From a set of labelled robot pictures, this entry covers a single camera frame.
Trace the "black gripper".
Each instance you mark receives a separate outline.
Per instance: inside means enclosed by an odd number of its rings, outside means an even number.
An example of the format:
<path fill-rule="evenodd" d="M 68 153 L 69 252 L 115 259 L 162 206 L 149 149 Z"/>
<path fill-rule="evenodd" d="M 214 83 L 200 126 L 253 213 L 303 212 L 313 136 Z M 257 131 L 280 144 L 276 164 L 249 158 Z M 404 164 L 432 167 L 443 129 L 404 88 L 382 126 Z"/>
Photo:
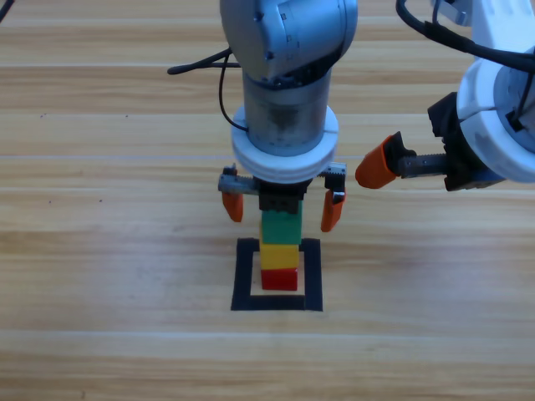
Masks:
<path fill-rule="evenodd" d="M 452 92 L 428 110 L 432 133 L 442 140 L 442 154 L 418 155 L 405 148 L 401 132 L 388 136 L 360 162 L 355 179 L 379 189 L 396 178 L 442 175 L 448 191 L 482 189 L 505 180 L 488 168 L 466 142 Z"/>
<path fill-rule="evenodd" d="M 338 223 L 346 200 L 345 179 L 347 167 L 344 163 L 332 162 L 318 177 L 324 178 L 326 193 L 321 221 L 321 231 L 330 232 Z M 241 222 L 243 218 L 243 196 L 256 195 L 261 211 L 297 213 L 299 202 L 303 200 L 313 180 L 308 179 L 293 184 L 280 184 L 246 177 L 237 173 L 235 165 L 223 169 L 218 181 L 222 193 L 222 204 L 230 219 Z"/>

